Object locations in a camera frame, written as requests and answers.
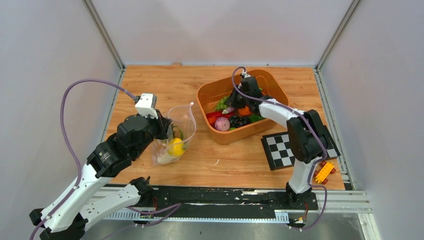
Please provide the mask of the yellow toy lemon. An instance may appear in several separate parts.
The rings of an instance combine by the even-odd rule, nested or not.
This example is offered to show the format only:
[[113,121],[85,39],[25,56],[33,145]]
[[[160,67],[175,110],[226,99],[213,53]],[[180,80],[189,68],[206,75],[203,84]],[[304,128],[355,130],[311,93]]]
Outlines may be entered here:
[[174,138],[169,142],[167,153],[173,157],[179,158],[185,153],[185,143],[179,138]]

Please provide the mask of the black toy grape bunch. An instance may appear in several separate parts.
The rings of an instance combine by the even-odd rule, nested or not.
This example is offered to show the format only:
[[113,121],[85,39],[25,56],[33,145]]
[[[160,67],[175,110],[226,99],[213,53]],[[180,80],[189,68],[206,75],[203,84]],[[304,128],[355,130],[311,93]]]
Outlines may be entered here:
[[251,123],[249,116],[232,115],[229,117],[230,128],[240,128]]

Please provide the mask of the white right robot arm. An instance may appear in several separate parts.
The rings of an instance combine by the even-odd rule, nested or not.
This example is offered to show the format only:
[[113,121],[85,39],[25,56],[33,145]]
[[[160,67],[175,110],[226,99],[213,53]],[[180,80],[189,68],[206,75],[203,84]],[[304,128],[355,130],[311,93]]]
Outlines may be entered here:
[[256,78],[247,73],[242,74],[239,84],[232,76],[231,83],[233,90],[228,99],[231,107],[248,107],[287,129],[294,169],[286,185],[285,201],[290,208],[298,209],[314,187],[311,181],[316,165],[328,157],[330,136],[320,115],[316,110],[297,110],[262,94]]

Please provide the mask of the toy pineapple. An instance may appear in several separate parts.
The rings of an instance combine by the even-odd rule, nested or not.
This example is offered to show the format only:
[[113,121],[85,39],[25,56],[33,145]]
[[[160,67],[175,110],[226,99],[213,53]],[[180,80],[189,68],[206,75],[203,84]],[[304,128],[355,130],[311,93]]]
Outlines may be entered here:
[[171,124],[171,133],[172,139],[180,139],[182,141],[185,139],[183,131],[174,123]]

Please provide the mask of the green toy grape bunch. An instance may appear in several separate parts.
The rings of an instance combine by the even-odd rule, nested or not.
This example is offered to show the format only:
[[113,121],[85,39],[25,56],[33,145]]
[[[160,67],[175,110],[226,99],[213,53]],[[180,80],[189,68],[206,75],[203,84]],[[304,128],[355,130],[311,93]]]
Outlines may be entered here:
[[225,110],[227,107],[228,107],[228,105],[226,104],[226,101],[227,101],[227,99],[229,98],[229,96],[224,96],[224,97],[222,97],[217,103],[216,103],[216,105],[215,105],[215,108],[214,108],[214,110],[215,111],[223,111],[223,110]]

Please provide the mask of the white toy radish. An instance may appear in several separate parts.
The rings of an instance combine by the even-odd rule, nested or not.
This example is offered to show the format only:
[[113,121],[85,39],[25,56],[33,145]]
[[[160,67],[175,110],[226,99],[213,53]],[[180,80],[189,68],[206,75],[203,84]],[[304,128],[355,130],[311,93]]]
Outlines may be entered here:
[[167,152],[160,153],[156,157],[156,163],[160,164],[160,165],[166,165],[166,164],[172,163],[175,159],[176,159],[176,157],[168,154]]

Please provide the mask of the clear zip top bag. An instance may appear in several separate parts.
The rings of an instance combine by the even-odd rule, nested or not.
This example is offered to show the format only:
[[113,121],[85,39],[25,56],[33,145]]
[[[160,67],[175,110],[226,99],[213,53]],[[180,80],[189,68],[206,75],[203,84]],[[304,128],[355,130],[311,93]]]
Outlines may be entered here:
[[194,102],[171,108],[165,115],[171,120],[166,132],[167,139],[155,140],[151,146],[154,166],[177,162],[188,150],[197,130],[193,114]]

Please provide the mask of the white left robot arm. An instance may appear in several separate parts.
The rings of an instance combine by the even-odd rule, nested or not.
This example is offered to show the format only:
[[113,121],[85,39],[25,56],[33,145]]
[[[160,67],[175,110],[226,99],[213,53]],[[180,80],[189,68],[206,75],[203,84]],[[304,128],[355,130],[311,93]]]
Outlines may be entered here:
[[122,170],[131,166],[154,140],[166,140],[172,120],[162,116],[128,116],[116,133],[97,145],[70,186],[46,208],[31,211],[29,217],[42,240],[79,240],[85,232],[108,215],[153,201],[150,179],[133,179],[120,191],[93,203],[88,201]]

